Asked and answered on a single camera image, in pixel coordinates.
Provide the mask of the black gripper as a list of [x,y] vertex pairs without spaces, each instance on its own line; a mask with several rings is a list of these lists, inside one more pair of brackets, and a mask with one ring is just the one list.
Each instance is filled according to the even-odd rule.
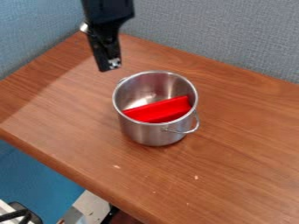
[[88,43],[100,72],[121,67],[117,20],[134,16],[133,0],[80,0],[88,23],[78,30],[88,35]]

